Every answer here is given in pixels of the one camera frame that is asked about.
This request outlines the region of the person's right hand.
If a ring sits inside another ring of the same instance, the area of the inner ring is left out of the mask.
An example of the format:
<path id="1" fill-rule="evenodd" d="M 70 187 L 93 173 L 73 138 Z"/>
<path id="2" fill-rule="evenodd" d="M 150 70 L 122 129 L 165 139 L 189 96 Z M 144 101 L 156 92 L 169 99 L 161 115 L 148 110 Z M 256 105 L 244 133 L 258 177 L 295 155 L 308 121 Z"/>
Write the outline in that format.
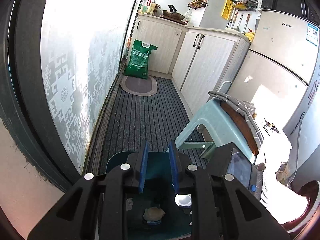
<path id="1" fill-rule="evenodd" d="M 266 166 L 265 166 L 264 163 L 260 163 L 260 164 L 257 166 L 257 170 L 260 171 L 260 172 L 263 172 L 265 169 L 266 169 Z"/>

